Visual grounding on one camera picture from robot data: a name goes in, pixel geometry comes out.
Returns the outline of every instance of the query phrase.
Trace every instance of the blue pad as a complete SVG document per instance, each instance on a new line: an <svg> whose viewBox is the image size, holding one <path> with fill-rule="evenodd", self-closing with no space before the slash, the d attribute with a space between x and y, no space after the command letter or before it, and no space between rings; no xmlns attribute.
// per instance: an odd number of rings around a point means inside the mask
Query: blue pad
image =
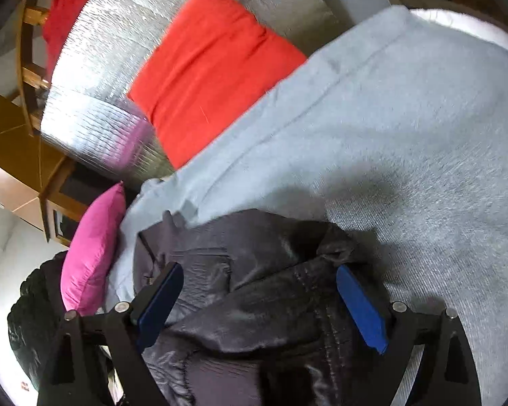
<svg viewBox="0 0 508 406"><path fill-rule="evenodd" d="M361 288L350 269L341 265L337 269L337 289L358 327L365 343L384 354L388 347L386 323Z"/></svg>

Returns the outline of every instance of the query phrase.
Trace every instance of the foil insulation sheet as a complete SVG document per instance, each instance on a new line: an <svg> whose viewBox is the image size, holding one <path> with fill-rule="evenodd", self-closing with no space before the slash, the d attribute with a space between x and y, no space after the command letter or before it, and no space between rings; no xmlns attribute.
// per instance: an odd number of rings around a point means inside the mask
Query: foil insulation sheet
<svg viewBox="0 0 508 406"><path fill-rule="evenodd" d="M89 0L62 49L41 132L81 162L132 185L173 169L126 94L186 0ZM344 31L322 0L238 0L305 54Z"/></svg>

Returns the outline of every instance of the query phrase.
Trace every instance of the silver foil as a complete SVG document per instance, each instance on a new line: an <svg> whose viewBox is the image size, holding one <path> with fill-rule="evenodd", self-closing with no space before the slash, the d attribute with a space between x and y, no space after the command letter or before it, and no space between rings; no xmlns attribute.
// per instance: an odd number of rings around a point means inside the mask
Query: silver foil
<svg viewBox="0 0 508 406"><path fill-rule="evenodd" d="M62 49L41 131L110 177L139 184L173 169L126 93L186 0L89 0ZM344 31L322 0L238 0L311 54Z"/></svg>

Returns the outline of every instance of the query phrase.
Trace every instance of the gray fabric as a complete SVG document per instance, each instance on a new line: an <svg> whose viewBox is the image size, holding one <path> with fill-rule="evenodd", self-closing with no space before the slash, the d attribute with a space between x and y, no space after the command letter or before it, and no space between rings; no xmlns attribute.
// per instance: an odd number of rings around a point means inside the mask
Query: gray fabric
<svg viewBox="0 0 508 406"><path fill-rule="evenodd" d="M164 210L198 225L247 208L336 222L372 248L392 299L455 306L484 406L504 402L508 51L402 7L348 31L169 180L145 185L121 225L107 308L133 297L136 233Z"/></svg>

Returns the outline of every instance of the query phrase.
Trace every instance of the pillow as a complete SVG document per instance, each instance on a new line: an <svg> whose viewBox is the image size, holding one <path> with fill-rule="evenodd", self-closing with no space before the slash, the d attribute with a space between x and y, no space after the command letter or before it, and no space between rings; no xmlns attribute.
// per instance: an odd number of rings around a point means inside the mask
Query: pillow
<svg viewBox="0 0 508 406"><path fill-rule="evenodd" d="M175 169L306 58L235 0L188 0L128 96Z"/></svg>
<svg viewBox="0 0 508 406"><path fill-rule="evenodd" d="M66 310L89 316L102 306L106 275L125 212L121 182L94 200L83 215L62 267L60 291Z"/></svg>

